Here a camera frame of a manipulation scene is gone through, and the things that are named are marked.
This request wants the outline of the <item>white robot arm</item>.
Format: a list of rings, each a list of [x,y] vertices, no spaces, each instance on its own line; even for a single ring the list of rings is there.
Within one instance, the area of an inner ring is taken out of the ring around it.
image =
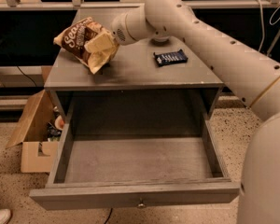
[[[200,21],[181,0],[146,0],[111,31],[121,45],[178,38],[263,120],[246,150],[237,224],[280,224],[280,63]]]

